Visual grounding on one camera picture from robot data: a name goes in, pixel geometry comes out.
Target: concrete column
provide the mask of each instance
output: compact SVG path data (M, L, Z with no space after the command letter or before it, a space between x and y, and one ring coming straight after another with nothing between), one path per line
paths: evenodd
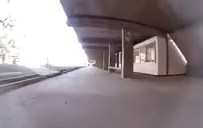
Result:
M121 77L130 78L133 76L133 40L129 31L122 29L122 67Z
M116 67L119 67L119 53L116 53Z
M108 52L103 51L103 70L108 70Z
M109 67L115 67L115 51L114 47L109 45Z

